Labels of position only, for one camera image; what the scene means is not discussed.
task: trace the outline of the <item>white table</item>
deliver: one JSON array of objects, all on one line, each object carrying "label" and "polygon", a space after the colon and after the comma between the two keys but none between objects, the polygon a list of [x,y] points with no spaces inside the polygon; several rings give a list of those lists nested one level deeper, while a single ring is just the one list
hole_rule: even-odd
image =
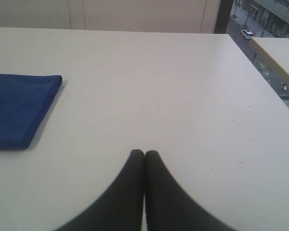
[{"label": "white table", "polygon": [[140,148],[226,224],[289,231],[289,110],[228,35],[0,28],[0,73],[67,82],[0,152],[0,230],[61,226]]},{"label": "white table", "polygon": [[252,38],[250,46],[289,86],[289,38]]}]

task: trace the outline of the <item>white car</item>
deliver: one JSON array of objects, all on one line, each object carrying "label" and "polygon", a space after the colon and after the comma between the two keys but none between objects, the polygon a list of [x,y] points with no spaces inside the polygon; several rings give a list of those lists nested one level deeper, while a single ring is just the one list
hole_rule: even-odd
[{"label": "white car", "polygon": [[250,30],[241,30],[241,35],[245,39],[251,39],[254,34]]}]

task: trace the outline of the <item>building facade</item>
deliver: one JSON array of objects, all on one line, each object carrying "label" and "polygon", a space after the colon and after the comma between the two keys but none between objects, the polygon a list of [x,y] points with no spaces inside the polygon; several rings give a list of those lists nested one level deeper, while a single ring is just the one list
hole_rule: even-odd
[{"label": "building facade", "polygon": [[272,35],[289,38],[289,0],[235,0]]}]

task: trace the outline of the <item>folded blue cloth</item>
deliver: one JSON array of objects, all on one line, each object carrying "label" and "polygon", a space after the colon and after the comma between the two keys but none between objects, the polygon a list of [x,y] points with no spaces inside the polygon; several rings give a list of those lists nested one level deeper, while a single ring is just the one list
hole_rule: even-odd
[{"label": "folded blue cloth", "polygon": [[26,149],[62,84],[61,76],[0,74],[0,149]]}]

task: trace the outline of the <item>road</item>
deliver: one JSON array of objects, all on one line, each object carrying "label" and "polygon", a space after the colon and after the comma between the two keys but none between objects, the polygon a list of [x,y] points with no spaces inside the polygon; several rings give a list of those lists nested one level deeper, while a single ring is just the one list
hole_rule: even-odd
[{"label": "road", "polygon": [[[229,23],[227,27],[226,33],[230,35],[230,37],[234,40],[234,42],[239,46],[239,48],[244,52],[244,54],[252,61],[255,52],[249,46],[249,41],[245,40],[240,32],[242,28],[241,26],[233,19],[229,18]],[[271,85],[271,87],[275,90],[275,92],[279,96],[289,96],[289,87],[286,92],[281,90],[281,78],[278,74],[273,72],[261,59],[259,55],[257,55],[256,59],[253,62],[254,66],[261,73],[263,78]]]}]

